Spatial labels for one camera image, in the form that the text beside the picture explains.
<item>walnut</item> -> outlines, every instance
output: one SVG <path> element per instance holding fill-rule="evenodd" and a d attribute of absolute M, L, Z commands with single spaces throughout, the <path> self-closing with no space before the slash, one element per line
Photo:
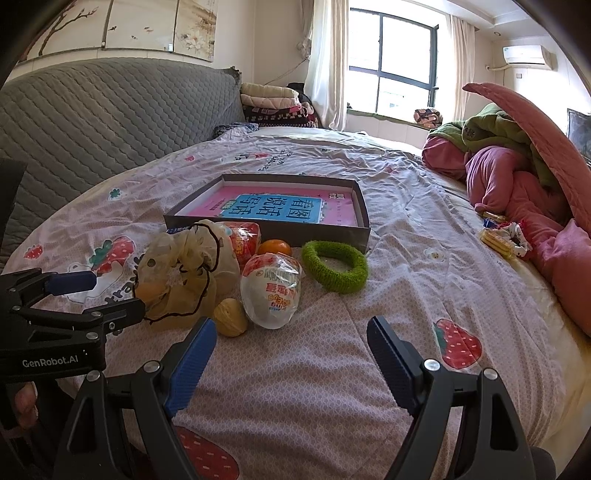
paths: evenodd
<path fill-rule="evenodd" d="M 237 337 L 248 328 L 242 303 L 236 299 L 222 300 L 213 311 L 213 320 L 218 333 L 226 337 Z"/>

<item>human hand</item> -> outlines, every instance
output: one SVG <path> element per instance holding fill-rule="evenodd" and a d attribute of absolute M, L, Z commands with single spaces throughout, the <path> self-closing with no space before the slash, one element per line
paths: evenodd
<path fill-rule="evenodd" d="M 17 408 L 18 424 L 23 430 L 28 430 L 35 425 L 39 417 L 37 402 L 37 387 L 29 382 L 14 395 L 14 404 Z"/>

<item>pink blanket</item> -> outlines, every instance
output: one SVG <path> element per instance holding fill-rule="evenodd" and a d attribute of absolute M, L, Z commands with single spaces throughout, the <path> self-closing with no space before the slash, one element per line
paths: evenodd
<path fill-rule="evenodd" d="M 470 83 L 464 90 L 495 102 L 517 122 L 564 193 L 542 187 L 531 162 L 503 147 L 467 156 L 462 168 L 458 155 L 446 154 L 451 144 L 432 138 L 426 144 L 425 163 L 456 179 L 465 174 L 469 200 L 477 212 L 524 220 L 525 234 L 534 246 L 534 265 L 553 285 L 565 312 L 591 336 L 591 171 L 556 124 L 526 98 L 493 83 Z"/>

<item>packaged snack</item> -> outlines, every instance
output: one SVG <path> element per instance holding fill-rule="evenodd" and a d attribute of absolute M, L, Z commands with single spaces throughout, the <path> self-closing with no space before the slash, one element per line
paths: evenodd
<path fill-rule="evenodd" d="M 226 229 L 242 271 L 261 245 L 261 229 L 253 222 L 219 222 L 217 225 Z"/>
<path fill-rule="evenodd" d="M 300 303 L 301 266 L 282 254 L 251 258 L 242 272 L 240 293 L 248 317 L 271 330 L 286 325 Z"/>

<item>plastic-wrapped egg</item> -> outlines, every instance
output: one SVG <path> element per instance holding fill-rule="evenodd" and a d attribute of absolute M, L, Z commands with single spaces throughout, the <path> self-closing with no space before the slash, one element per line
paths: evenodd
<path fill-rule="evenodd" d="M 264 328 L 283 327 L 297 310 L 300 284 L 301 267 L 297 260 L 271 253 L 252 257 L 240 280 L 246 314 Z"/>

